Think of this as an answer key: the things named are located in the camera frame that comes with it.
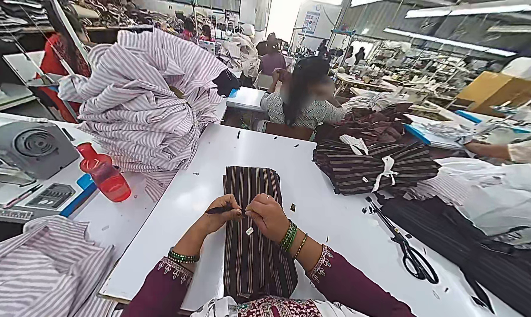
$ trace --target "black scissors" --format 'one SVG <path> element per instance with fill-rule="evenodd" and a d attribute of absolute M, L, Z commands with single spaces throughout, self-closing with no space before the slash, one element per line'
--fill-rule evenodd
<path fill-rule="evenodd" d="M 408 241 L 406 241 L 406 238 L 403 236 L 403 234 L 400 233 L 400 231 L 393 226 L 393 224 L 390 222 L 390 220 L 381 212 L 379 207 L 377 207 L 373 200 L 371 200 L 370 197 L 367 197 L 365 200 L 368 201 L 368 203 L 371 203 L 373 209 L 375 210 L 375 213 L 379 215 L 381 220 L 387 225 L 387 228 L 395 235 L 394 237 L 390 238 L 391 241 L 398 243 L 401 246 L 401 249 L 403 250 L 403 264 L 412 276 L 416 277 L 419 280 L 428 280 L 431 284 L 438 284 L 439 278 L 436 274 L 436 271 L 432 268 L 430 263 L 420 254 L 420 252 L 416 251 L 416 249 L 413 249 L 410 247 L 410 244 Z"/>

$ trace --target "woman's left hand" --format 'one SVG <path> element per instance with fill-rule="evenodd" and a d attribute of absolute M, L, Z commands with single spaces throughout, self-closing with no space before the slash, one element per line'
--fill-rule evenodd
<path fill-rule="evenodd" d="M 204 230 L 206 234 L 212 234 L 222 227 L 228 220 L 241 220 L 242 211 L 241 207 L 236 202 L 233 194 L 227 194 L 215 199 L 207 208 L 207 210 L 215 207 L 223 207 L 230 204 L 234 209 L 221 213 L 221 214 L 208 214 L 204 213 L 197 220 L 198 225 Z"/>

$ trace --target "green bangle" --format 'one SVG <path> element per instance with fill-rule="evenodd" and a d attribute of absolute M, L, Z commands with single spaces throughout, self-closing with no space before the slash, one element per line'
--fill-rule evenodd
<path fill-rule="evenodd" d="M 283 240 L 280 242 L 280 247 L 285 252 L 289 251 L 291 245 L 293 244 L 293 241 L 295 240 L 295 236 L 297 235 L 297 225 L 291 220 L 289 221 L 291 222 L 289 225 L 289 229 L 287 230 L 285 237 L 283 237 Z"/>
<path fill-rule="evenodd" d="M 170 251 L 168 252 L 168 258 L 176 263 L 195 263 L 199 261 L 200 256 L 200 254 L 196 256 L 184 256 L 174 252 L 174 247 L 171 247 Z"/>

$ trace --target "white striped fabric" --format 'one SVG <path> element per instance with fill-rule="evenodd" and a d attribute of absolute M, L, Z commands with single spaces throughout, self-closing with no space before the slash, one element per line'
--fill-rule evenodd
<path fill-rule="evenodd" d="M 31 220 L 0 242 L 0 316 L 106 316 L 114 303 L 95 290 L 113 246 L 84 239 L 87 224 L 61 216 Z"/>
<path fill-rule="evenodd" d="M 159 30 L 120 31 L 117 43 L 98 45 L 89 56 L 92 76 L 65 77 L 58 97 L 82 103 L 79 119 L 85 122 L 78 128 L 123 171 L 158 176 L 146 188 L 158 200 L 177 169 L 191 163 L 202 129 L 219 121 L 214 111 L 222 97 L 213 79 L 227 67 Z"/>

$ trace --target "purple shirt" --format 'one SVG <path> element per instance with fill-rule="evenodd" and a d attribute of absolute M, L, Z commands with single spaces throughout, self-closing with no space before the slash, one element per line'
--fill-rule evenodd
<path fill-rule="evenodd" d="M 287 69 L 287 64 L 282 54 L 269 53 L 262 56 L 262 74 L 271 76 L 276 68 Z"/>

